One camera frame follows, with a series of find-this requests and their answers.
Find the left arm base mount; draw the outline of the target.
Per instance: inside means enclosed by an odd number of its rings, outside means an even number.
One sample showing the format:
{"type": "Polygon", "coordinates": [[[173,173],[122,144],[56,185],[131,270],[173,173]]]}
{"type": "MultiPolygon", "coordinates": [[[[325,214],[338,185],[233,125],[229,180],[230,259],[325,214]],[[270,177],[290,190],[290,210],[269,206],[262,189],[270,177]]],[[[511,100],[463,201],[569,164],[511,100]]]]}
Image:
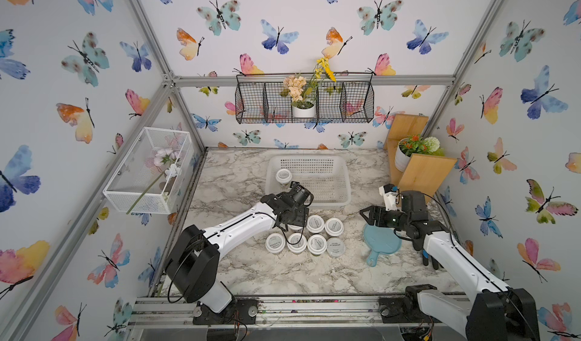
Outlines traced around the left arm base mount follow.
{"type": "Polygon", "coordinates": [[[234,298],[222,312],[213,312],[207,305],[198,303],[193,313],[193,325],[225,325],[242,323],[252,325],[258,315],[258,301],[234,298]]]}

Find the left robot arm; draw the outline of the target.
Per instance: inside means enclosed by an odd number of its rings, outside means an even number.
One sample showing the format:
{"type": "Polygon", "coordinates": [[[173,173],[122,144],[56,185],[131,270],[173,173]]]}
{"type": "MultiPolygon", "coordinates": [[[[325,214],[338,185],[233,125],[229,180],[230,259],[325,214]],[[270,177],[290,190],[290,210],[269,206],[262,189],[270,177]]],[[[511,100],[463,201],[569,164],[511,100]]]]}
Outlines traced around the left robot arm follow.
{"type": "Polygon", "coordinates": [[[201,303],[214,314],[232,312],[235,297],[216,280],[220,261],[236,247],[264,231],[305,226],[314,195],[296,181],[279,194],[267,194],[247,211],[203,230],[183,230],[166,258],[164,271],[187,303],[201,303]]]}

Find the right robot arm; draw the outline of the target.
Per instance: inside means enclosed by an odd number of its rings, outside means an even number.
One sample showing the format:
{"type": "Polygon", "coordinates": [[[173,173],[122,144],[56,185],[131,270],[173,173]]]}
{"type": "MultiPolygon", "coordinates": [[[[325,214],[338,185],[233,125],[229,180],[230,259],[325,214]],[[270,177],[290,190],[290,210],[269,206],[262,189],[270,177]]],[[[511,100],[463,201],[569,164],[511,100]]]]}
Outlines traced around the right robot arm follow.
{"type": "Polygon", "coordinates": [[[467,340],[539,340],[533,296],[515,289],[482,266],[451,230],[428,213],[426,194],[381,188],[383,206],[368,206],[360,215],[368,225],[405,233],[415,250],[444,267],[468,298],[462,303],[429,284],[407,287],[405,304],[442,322],[467,340]]]}

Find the yogurt cup back row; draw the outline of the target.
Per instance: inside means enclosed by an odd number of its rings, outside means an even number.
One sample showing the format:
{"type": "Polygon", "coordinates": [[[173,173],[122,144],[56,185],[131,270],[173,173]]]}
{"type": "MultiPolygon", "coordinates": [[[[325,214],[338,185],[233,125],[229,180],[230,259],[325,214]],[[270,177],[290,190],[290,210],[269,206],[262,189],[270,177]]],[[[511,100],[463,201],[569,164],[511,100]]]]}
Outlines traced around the yogurt cup back row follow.
{"type": "Polygon", "coordinates": [[[275,173],[275,180],[281,188],[288,188],[292,179],[293,174],[287,168],[282,168],[275,173]]]}
{"type": "Polygon", "coordinates": [[[330,237],[340,237],[344,230],[344,223],[339,218],[330,218],[325,222],[325,232],[330,237]]]}
{"type": "Polygon", "coordinates": [[[290,225],[290,224],[289,224],[288,228],[294,232],[302,232],[304,230],[304,228],[301,226],[290,225]]]}
{"type": "Polygon", "coordinates": [[[319,215],[310,215],[307,219],[307,230],[311,234],[320,234],[325,230],[325,220],[319,215]]]}

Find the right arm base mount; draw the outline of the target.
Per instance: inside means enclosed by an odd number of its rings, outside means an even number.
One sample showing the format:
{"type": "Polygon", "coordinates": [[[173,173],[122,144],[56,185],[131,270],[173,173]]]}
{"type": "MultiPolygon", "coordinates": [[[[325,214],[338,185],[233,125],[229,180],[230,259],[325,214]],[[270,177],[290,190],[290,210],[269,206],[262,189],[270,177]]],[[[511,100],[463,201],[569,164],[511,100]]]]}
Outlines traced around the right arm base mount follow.
{"type": "Polygon", "coordinates": [[[407,286],[404,294],[383,297],[378,300],[378,311],[384,324],[431,323],[431,318],[420,308],[418,295],[421,291],[437,290],[429,284],[407,286]]]}

